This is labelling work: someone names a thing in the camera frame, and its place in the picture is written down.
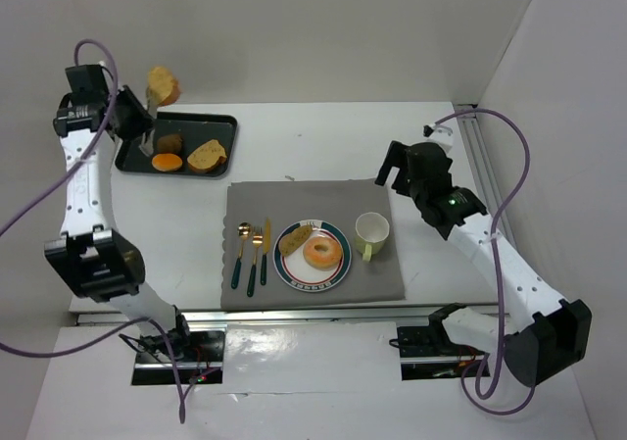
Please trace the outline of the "sliced bread loaf end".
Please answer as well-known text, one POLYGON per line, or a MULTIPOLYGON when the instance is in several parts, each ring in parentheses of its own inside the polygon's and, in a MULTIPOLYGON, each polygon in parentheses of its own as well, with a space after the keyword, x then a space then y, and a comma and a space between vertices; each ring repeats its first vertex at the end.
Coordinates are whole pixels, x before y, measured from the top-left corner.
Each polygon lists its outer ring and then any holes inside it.
POLYGON ((180 97, 178 79, 164 66, 155 66, 149 70, 147 87, 158 93, 158 107, 174 104, 180 97))

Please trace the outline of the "orange glazed donut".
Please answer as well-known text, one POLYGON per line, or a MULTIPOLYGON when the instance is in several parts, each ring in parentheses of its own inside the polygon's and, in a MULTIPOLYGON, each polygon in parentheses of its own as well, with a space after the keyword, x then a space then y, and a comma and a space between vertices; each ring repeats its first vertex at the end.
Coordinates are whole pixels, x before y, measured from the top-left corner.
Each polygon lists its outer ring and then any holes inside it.
POLYGON ((331 269, 342 260, 343 251, 336 240, 317 236, 305 243, 303 256, 306 262, 315 269, 331 269))

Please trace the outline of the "brown muffin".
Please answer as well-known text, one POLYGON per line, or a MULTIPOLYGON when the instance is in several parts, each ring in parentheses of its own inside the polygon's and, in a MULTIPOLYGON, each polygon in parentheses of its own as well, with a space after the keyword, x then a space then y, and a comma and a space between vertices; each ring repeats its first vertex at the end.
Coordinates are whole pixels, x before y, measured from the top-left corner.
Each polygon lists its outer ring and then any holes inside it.
POLYGON ((279 252, 283 257, 288 257, 302 246, 312 234, 314 228, 311 224, 300 225, 285 234, 278 243, 279 252))

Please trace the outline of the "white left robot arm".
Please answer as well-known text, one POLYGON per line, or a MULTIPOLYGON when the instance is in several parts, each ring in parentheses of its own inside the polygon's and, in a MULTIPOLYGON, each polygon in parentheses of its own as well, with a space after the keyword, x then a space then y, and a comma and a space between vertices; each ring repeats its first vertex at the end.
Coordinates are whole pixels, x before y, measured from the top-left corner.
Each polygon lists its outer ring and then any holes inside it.
POLYGON ((71 90, 53 126, 70 178, 60 236, 45 244, 45 258, 76 297, 138 319, 138 350, 180 361, 190 349, 187 321, 147 283, 141 252, 119 233, 112 202, 117 146, 138 139, 141 152, 152 153, 156 110, 101 65, 69 67, 66 76, 71 90))

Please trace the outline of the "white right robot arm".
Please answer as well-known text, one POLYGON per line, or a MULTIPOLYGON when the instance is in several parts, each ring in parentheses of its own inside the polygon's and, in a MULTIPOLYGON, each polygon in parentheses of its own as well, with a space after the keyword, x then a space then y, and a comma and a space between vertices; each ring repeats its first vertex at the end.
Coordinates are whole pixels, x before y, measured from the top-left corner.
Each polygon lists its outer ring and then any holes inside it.
POLYGON ((454 343, 501 352, 518 382, 537 386, 581 361, 586 353, 592 312, 582 301, 568 301, 550 287, 493 227, 494 218, 470 189, 454 185, 448 153, 453 137, 427 126, 425 141, 390 143, 375 182, 384 185, 392 169, 398 194, 412 199, 422 219, 458 248, 502 295, 509 324, 490 323, 463 305, 439 315, 454 343))

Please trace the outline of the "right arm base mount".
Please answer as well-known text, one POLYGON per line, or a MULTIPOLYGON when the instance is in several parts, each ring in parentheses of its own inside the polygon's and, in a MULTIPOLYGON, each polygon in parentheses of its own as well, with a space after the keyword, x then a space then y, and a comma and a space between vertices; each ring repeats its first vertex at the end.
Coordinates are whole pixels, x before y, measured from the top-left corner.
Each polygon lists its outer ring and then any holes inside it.
POLYGON ((455 344, 446 334, 443 320, 465 305, 450 304, 432 313, 426 325, 399 326, 388 344, 398 351, 403 381, 460 378, 470 367, 475 375, 484 353, 455 344))

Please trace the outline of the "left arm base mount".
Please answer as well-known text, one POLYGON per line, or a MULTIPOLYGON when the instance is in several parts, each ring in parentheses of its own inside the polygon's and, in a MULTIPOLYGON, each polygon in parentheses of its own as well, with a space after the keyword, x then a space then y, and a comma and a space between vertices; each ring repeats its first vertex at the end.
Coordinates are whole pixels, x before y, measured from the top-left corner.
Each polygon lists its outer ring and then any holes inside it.
MULTIPOLYGON (((191 330, 189 344, 173 344, 181 384, 190 381, 200 385, 222 384, 225 329, 191 330)), ((165 351, 149 349, 138 337, 120 334, 119 338, 135 352, 131 384, 133 386, 174 385, 171 360, 165 351)))

